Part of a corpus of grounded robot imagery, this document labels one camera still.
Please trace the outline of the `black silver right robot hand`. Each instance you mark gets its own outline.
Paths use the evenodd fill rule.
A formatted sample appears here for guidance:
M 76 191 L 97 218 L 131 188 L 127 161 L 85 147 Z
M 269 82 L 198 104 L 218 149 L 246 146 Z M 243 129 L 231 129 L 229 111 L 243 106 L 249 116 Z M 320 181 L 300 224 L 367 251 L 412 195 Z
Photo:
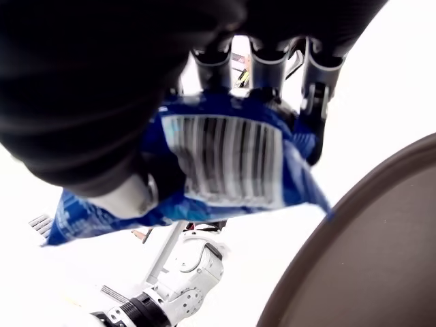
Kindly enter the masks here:
M 1 144 L 39 179 L 122 219 L 181 183 L 140 137 L 189 54 L 245 34 L 346 55 L 383 1 L 2 1 Z

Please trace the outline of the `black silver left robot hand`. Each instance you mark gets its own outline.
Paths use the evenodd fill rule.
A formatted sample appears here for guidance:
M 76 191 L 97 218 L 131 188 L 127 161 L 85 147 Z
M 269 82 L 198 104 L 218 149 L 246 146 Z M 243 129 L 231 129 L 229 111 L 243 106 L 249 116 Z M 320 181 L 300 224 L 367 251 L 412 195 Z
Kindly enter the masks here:
M 219 234 L 224 227 L 226 227 L 227 221 L 216 221 L 216 222 L 202 222 L 202 223 L 193 223 L 190 222 L 185 226 L 184 232 L 189 231 L 203 231 Z

